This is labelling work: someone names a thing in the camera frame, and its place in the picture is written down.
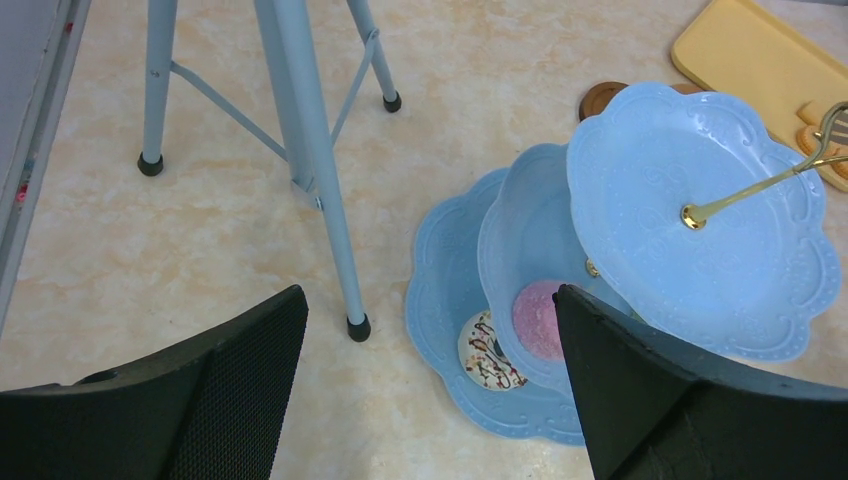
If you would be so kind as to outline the metal serving tongs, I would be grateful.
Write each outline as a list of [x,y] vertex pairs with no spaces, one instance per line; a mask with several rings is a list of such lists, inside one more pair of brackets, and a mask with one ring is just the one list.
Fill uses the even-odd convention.
[[847,103],[839,102],[830,107],[820,122],[818,138],[825,142],[835,143],[840,147],[847,146]]

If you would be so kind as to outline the dark brown round coaster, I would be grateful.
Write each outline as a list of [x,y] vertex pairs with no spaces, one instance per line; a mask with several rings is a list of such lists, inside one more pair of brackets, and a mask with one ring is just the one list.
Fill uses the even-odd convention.
[[578,120],[603,112],[609,102],[628,85],[617,81],[605,81],[592,86],[582,97],[578,105]]

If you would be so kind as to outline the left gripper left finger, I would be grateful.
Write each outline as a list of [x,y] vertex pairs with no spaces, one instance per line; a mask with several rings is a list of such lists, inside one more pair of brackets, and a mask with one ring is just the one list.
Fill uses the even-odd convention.
[[71,384],[1,395],[5,479],[266,479],[304,340],[290,286],[230,321]]

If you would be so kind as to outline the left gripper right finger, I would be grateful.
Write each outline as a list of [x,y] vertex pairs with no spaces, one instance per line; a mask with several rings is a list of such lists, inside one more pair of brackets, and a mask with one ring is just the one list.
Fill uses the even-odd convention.
[[574,285],[553,297],[598,479],[843,479],[847,392],[706,351]]

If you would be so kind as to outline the orange round biscuit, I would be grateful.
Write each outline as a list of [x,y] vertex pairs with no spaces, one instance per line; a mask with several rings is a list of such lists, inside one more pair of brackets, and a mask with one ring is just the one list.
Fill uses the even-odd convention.
[[[817,126],[814,125],[806,125],[796,132],[797,146],[805,157],[812,155],[820,146],[819,140],[815,136],[815,133],[817,132]],[[833,157],[837,153],[838,147],[835,143],[830,142],[826,147],[823,156],[825,158]]]

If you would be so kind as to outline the white sprinkled donut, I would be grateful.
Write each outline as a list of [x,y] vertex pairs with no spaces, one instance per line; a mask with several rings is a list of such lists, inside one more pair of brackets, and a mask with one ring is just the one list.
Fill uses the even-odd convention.
[[528,383],[501,350],[489,310],[478,312],[464,324],[458,356],[465,373],[486,390],[506,392]]

